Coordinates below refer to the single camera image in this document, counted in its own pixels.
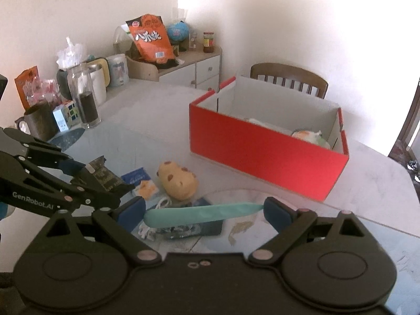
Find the clear bag dark tea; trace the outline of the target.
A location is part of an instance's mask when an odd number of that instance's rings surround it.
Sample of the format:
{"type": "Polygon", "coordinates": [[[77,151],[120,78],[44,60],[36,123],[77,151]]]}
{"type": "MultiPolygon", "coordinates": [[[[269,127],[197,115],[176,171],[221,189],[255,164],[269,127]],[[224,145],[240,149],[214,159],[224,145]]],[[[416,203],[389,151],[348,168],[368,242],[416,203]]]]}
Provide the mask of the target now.
{"type": "Polygon", "coordinates": [[[197,236],[200,234],[200,232],[200,225],[194,224],[163,228],[158,231],[158,234],[167,240],[178,240],[197,236]]]}

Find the white kettle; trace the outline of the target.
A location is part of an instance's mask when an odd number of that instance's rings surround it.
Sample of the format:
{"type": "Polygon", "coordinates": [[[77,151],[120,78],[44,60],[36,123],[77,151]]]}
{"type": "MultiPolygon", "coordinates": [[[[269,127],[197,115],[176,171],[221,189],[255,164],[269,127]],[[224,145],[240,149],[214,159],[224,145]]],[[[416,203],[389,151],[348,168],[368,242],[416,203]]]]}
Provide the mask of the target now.
{"type": "Polygon", "coordinates": [[[103,66],[100,64],[89,65],[88,70],[93,84],[93,92],[97,106],[106,101],[106,87],[103,66]]]}

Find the red cardboard box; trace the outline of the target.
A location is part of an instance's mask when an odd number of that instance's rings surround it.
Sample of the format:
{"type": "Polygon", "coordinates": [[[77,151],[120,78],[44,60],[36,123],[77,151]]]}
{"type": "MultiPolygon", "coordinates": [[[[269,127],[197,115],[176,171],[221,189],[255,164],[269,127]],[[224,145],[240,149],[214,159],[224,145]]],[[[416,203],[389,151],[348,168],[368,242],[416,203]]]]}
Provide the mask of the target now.
{"type": "Polygon", "coordinates": [[[280,85],[232,77],[189,104],[191,152],[324,201],[350,158],[338,104],[280,85]],[[331,149],[291,134],[322,132],[331,149]]]}

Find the dark ceramic mug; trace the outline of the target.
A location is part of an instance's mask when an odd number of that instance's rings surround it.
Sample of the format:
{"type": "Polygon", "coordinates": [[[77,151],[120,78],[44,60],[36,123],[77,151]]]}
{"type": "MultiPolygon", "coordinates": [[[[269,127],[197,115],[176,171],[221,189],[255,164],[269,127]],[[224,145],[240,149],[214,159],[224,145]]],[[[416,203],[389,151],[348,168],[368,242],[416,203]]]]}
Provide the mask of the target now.
{"type": "Polygon", "coordinates": [[[29,107],[23,116],[15,121],[17,129],[21,128],[22,122],[27,124],[31,136],[42,141],[52,139],[59,132],[53,111],[47,101],[29,107]]]}

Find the black snack packet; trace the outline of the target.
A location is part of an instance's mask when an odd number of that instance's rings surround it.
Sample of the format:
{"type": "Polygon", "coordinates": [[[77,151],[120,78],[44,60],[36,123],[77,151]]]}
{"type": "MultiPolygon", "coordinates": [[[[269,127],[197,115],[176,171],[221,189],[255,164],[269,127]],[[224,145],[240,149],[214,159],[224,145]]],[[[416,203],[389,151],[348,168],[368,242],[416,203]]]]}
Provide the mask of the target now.
{"type": "Polygon", "coordinates": [[[99,156],[86,164],[77,174],[76,178],[82,186],[98,191],[106,191],[118,198],[122,198],[125,194],[135,189],[134,184],[125,182],[107,168],[105,163],[106,158],[99,156]]]}

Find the white sideboard cabinet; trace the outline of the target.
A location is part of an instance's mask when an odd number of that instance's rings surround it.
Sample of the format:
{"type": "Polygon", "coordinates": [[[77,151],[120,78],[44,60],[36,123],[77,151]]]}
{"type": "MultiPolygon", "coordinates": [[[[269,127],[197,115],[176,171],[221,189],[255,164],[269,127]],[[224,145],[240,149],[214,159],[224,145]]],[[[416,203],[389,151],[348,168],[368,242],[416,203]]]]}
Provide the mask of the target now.
{"type": "Polygon", "coordinates": [[[202,49],[181,52],[177,60],[177,67],[159,71],[159,82],[219,91],[222,61],[219,46],[214,47],[211,53],[205,53],[202,49]]]}

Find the brown wooden chair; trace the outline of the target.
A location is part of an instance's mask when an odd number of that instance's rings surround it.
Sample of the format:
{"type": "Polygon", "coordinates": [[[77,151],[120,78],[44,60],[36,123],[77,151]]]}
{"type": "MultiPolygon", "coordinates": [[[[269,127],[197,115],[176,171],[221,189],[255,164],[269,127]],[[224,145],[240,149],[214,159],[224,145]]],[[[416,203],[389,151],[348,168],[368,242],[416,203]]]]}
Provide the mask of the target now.
{"type": "Polygon", "coordinates": [[[308,95],[316,90],[315,97],[324,99],[327,94],[328,83],[319,75],[305,70],[301,67],[292,65],[285,65],[281,63],[257,63],[251,66],[250,78],[258,80],[258,77],[263,77],[265,82],[268,78],[273,78],[273,84],[278,84],[285,87],[286,82],[290,81],[290,89],[298,88],[300,92],[308,95]]]}

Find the white patterned plastic bag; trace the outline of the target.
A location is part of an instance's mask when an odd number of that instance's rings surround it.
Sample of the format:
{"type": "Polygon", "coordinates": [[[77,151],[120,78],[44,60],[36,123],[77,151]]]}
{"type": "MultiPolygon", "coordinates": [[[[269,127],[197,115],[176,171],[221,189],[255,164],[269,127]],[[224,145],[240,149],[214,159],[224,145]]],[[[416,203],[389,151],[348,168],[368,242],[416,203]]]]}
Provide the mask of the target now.
{"type": "Polygon", "coordinates": [[[323,139],[321,131],[313,132],[310,130],[297,130],[297,131],[294,131],[291,134],[291,136],[293,138],[306,141],[314,145],[321,146],[325,149],[331,149],[329,143],[323,139]]]}

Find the rubiks cube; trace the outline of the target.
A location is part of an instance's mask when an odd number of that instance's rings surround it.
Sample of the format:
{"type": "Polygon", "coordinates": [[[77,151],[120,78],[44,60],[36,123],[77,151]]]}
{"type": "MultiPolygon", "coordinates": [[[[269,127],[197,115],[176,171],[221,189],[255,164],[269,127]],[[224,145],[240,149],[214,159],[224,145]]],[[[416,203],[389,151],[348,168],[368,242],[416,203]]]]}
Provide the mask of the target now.
{"type": "Polygon", "coordinates": [[[64,102],[53,110],[53,116],[60,132],[65,132],[80,123],[78,108],[73,100],[64,102]]]}

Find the blue biscuit packet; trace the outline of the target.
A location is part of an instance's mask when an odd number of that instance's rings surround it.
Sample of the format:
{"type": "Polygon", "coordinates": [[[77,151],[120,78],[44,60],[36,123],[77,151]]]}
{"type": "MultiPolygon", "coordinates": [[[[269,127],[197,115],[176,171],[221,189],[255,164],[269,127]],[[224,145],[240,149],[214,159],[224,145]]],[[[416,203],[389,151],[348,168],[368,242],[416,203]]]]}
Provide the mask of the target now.
{"type": "Polygon", "coordinates": [[[146,201],[151,201],[159,193],[159,189],[143,167],[122,175],[121,179],[135,186],[132,191],[134,196],[141,196],[146,201]]]}

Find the white patterned cup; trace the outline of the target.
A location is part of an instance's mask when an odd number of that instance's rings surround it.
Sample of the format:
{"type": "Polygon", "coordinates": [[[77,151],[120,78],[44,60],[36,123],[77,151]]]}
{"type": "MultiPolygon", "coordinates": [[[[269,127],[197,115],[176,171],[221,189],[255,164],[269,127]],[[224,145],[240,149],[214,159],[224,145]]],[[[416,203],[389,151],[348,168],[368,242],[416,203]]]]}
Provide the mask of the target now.
{"type": "Polygon", "coordinates": [[[119,87],[129,81],[127,59],[125,54],[108,56],[107,63],[110,72],[110,87],[119,87]]]}

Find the teal plastic strip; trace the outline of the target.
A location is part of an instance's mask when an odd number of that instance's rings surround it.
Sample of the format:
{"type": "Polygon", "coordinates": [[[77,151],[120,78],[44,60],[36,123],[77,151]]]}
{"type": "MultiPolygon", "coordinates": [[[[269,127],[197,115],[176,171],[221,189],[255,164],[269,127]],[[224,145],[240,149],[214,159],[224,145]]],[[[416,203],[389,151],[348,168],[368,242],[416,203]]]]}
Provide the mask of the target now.
{"type": "Polygon", "coordinates": [[[188,208],[160,208],[145,213],[143,222],[150,228],[171,228],[181,225],[209,223],[249,216],[263,210],[256,203],[232,203],[188,208]]]}

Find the yellow spotted squishy toy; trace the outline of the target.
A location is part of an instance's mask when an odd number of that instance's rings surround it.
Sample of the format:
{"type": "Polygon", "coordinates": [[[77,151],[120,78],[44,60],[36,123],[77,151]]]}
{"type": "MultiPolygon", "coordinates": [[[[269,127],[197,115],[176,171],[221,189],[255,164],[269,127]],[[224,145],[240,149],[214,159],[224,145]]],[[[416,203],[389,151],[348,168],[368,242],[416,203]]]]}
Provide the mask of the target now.
{"type": "Polygon", "coordinates": [[[157,176],[166,193],[179,201],[191,198],[199,187],[196,175],[174,161],[161,163],[157,176]]]}

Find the orange snack bag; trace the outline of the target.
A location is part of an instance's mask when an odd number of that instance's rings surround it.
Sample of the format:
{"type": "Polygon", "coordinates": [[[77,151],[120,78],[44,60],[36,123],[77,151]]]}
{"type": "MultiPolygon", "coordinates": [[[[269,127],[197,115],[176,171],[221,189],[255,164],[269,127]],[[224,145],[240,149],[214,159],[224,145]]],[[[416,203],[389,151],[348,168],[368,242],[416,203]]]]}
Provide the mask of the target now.
{"type": "Polygon", "coordinates": [[[161,16],[144,14],[126,24],[144,61],[168,67],[177,65],[161,16]]]}

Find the red candy bag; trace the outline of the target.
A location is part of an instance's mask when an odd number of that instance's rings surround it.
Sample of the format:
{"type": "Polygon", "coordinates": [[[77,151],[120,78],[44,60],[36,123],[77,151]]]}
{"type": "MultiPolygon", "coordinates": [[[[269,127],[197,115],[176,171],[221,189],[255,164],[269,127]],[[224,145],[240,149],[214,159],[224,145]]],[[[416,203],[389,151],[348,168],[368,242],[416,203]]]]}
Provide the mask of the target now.
{"type": "Polygon", "coordinates": [[[56,80],[41,79],[36,65],[24,70],[14,81],[25,110],[44,101],[47,101],[51,109],[62,103],[56,80]]]}

